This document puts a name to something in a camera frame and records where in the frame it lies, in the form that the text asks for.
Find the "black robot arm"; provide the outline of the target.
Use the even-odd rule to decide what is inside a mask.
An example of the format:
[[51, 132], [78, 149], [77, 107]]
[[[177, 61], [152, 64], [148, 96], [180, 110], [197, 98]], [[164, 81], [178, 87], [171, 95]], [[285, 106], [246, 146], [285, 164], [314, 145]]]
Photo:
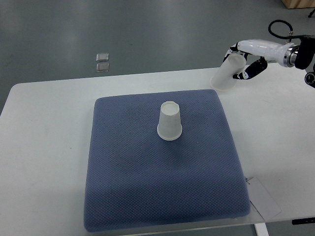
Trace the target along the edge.
[[[305, 70], [312, 62], [315, 55], [315, 37], [310, 35], [303, 35], [299, 37], [300, 45], [297, 49], [295, 67]], [[311, 87], [315, 87], [315, 66], [313, 71], [305, 75], [305, 83]]]

